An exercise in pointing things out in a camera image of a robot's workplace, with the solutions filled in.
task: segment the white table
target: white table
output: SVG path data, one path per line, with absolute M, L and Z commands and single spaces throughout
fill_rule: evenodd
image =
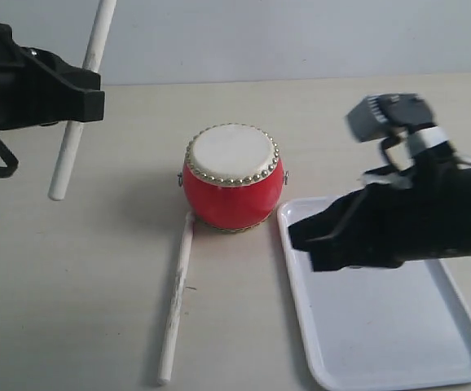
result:
M 471 75 L 106 91 L 106 119 L 86 127 L 62 202 L 46 193 L 63 126 L 0 133 L 21 163 L 0 180 L 0 391 L 155 387 L 187 211 L 176 174 L 208 125 L 273 134 L 290 172 L 282 200 L 339 195 L 381 163 L 343 119 L 368 93 L 423 94 L 471 154 Z M 471 259 L 448 264 L 471 308 Z M 168 390 L 319 389 L 274 217 L 239 235 L 200 226 L 187 286 Z

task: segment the tray rim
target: tray rim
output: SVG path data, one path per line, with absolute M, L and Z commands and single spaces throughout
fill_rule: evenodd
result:
M 314 362 L 314 348 L 311 347 L 309 341 L 308 341 L 308 328 L 310 327 L 309 325 L 305 324 L 307 321 L 304 318 L 304 314 L 302 313 L 302 304 L 301 304 L 301 298 L 300 298 L 300 292 L 299 289 L 295 288 L 295 279 L 298 279 L 299 277 L 297 275 L 293 275 L 295 272 L 293 272 L 292 264 L 293 264 L 293 249 L 291 248 L 290 241 L 289 241 L 289 236 L 288 232 L 286 229 L 288 228 L 287 226 L 287 218 L 285 216 L 284 211 L 288 208 L 291 208 L 292 205 L 299 204 L 302 202 L 331 202 L 332 200 L 335 200 L 337 197 L 336 196 L 319 196 L 319 197 L 302 197 L 302 198 L 294 198 L 291 200 L 287 200 L 282 202 L 279 207 L 277 208 L 277 222 L 279 225 L 280 229 L 280 237 L 281 237 L 281 245 L 283 247 L 283 254 L 284 254 L 284 259 L 286 261 L 286 266 L 288 270 L 288 279 L 290 281 L 290 289 L 292 291 L 293 295 L 293 301 L 295 304 L 295 310 L 297 314 L 297 321 L 299 322 L 299 328 L 301 331 L 301 338 L 302 338 L 302 344 L 303 348 L 305 351 L 305 356 L 306 356 L 306 361 L 308 364 L 308 367 L 310 369 L 311 375 L 315 378 L 315 381 L 324 389 L 327 391 L 392 391 L 393 387 L 385 387 L 383 389 L 371 389 L 368 387 L 363 387 L 360 389 L 343 389 L 335 384 L 332 384 L 332 376 L 328 373 L 328 378 L 322 378 L 319 373 L 316 370 L 316 366 L 318 366 L 318 363 Z M 442 259 L 434 260 L 438 261 L 437 265 L 440 267 L 442 272 L 444 273 L 445 277 L 448 280 L 448 283 L 451 285 L 451 288 L 453 292 L 456 295 L 456 298 L 458 300 L 458 303 L 464 310 L 467 320 L 471 323 L 471 309 L 467 305 L 467 301 L 465 300 L 462 292 L 460 291 L 455 279 L 453 278 L 451 272 L 449 271 L 449 268 L 447 265 L 442 261 Z M 396 389 L 399 391 L 403 390 L 409 390 L 409 389 L 425 389 L 425 388 L 430 388 L 430 387 L 443 387 L 443 386 L 452 386 L 452 385 L 461 385 L 461 384 L 471 384 L 471 376 L 462 376 L 461 378 L 458 378 L 456 380 L 451 380 L 451 381 L 442 381 L 442 382 L 435 382 L 435 383 L 428 383 L 428 384 L 409 384 L 405 388 L 399 388 L 400 386 L 397 385 Z

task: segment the drum head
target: drum head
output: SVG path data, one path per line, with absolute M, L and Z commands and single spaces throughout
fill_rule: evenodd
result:
M 191 143 L 190 166 L 210 181 L 245 184 L 267 176 L 276 167 L 279 150 L 260 129 L 248 125 L 218 125 Z

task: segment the white wall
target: white wall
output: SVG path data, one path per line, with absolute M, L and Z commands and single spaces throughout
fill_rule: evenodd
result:
M 81 64 L 98 0 L 0 0 L 18 43 Z M 471 0 L 118 0 L 108 84 L 471 72 Z

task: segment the white drumhead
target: white drumhead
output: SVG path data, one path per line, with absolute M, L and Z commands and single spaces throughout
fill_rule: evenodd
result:
M 227 124 L 201 133 L 191 145 L 190 160 L 201 173 L 230 180 L 268 170 L 274 153 L 272 140 L 261 130 Z

